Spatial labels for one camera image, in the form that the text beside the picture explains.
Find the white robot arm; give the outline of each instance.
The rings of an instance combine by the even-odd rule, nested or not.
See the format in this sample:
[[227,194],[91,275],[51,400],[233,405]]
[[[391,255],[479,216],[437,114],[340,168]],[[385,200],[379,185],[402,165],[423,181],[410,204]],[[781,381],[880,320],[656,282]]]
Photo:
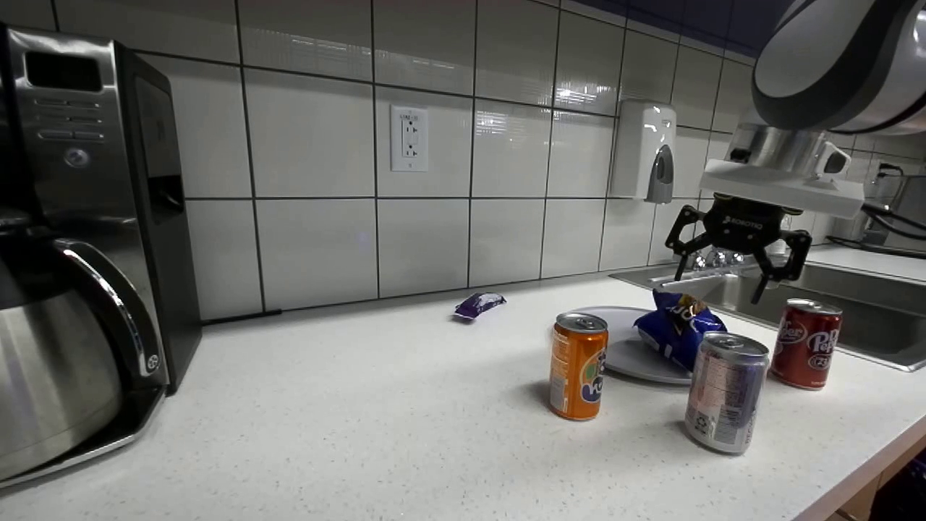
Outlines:
[[[781,230],[786,211],[855,216],[860,181],[838,178],[848,156],[823,133],[906,136],[926,129],[926,0],[796,0],[755,74],[751,100],[763,125],[740,125],[734,162],[711,162],[703,187],[715,204],[682,207],[664,245],[680,255],[677,277],[703,245],[751,255],[767,281],[800,275],[806,230]],[[680,240],[692,222],[703,233]],[[790,256],[773,262],[767,245]]]
[[923,133],[926,0],[797,0],[763,46],[751,85],[773,126]]

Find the wall-mounted dispenser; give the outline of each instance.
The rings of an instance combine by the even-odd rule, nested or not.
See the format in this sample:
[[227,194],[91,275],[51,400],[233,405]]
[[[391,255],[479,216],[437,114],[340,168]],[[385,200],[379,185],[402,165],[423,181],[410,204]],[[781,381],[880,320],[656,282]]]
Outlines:
[[669,201],[673,185],[673,109],[625,100],[609,169],[609,197]]

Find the red soda can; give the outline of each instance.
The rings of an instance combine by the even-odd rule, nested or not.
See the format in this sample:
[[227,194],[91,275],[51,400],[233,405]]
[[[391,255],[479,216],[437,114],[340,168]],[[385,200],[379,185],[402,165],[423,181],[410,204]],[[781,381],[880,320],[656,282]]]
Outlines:
[[786,298],[773,372],[793,387],[823,387],[841,329],[841,310]]

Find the wall outlet cover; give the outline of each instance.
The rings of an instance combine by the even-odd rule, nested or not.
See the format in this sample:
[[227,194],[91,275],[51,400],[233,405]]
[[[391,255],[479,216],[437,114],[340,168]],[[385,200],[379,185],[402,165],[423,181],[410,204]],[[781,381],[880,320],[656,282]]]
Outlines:
[[430,168],[430,125],[427,109],[394,107],[394,169],[427,169]]

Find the cabinet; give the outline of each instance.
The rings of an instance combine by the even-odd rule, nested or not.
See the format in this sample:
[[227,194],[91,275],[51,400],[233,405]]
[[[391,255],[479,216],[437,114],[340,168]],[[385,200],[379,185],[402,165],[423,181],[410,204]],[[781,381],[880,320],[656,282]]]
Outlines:
[[822,494],[797,521],[867,521],[876,491],[923,450],[926,417]]

